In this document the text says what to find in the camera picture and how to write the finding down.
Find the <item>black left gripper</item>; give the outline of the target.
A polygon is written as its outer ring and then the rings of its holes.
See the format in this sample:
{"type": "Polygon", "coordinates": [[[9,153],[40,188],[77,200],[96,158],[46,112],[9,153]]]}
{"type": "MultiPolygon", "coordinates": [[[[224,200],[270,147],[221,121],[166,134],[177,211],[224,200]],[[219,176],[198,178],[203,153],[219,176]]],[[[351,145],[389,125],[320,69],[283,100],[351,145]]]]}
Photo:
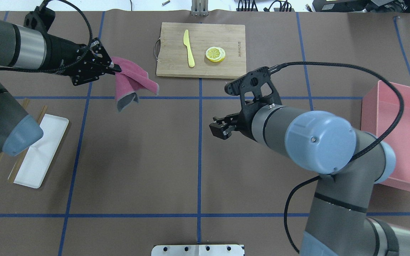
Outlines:
{"type": "Polygon", "coordinates": [[[121,73],[120,65],[113,63],[99,39],[95,39],[86,55],[73,67],[70,76],[73,86],[79,86],[98,80],[105,74],[121,73]]]}

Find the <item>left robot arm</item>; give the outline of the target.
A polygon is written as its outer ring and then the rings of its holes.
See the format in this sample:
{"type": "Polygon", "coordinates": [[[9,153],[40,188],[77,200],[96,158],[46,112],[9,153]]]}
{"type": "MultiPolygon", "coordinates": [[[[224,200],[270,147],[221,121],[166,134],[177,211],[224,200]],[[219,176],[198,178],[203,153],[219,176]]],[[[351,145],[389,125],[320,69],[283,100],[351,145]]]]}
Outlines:
{"type": "MultiPolygon", "coordinates": [[[[75,86],[121,72],[92,30],[87,44],[49,34],[55,16],[39,6],[25,16],[23,25],[0,20],[0,71],[68,76],[75,86]]],[[[0,154],[16,156],[43,135],[39,123],[0,82],[0,154]]]]}

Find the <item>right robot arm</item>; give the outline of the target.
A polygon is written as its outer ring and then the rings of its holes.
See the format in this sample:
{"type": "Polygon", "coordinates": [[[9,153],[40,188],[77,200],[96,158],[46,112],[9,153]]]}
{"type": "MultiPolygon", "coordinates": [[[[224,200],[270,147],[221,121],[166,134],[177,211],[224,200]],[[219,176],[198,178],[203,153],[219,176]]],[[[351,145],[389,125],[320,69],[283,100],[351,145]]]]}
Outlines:
{"type": "Polygon", "coordinates": [[[382,142],[352,161],[375,136],[326,111],[271,104],[244,124],[242,113],[214,118],[213,136],[239,131],[319,174],[299,249],[301,256],[410,256],[410,230],[367,217],[374,185],[395,167],[393,149],[382,142]]]}

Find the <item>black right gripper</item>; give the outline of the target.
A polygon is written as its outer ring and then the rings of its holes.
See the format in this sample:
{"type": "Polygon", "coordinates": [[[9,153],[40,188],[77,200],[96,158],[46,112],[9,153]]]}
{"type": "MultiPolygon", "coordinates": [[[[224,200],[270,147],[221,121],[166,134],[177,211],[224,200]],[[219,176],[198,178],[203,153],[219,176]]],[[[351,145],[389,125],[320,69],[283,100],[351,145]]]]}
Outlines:
{"type": "Polygon", "coordinates": [[[212,135],[222,140],[227,140],[233,131],[252,139],[250,126],[250,120],[242,112],[229,114],[223,118],[213,117],[213,123],[209,124],[212,135]]]}

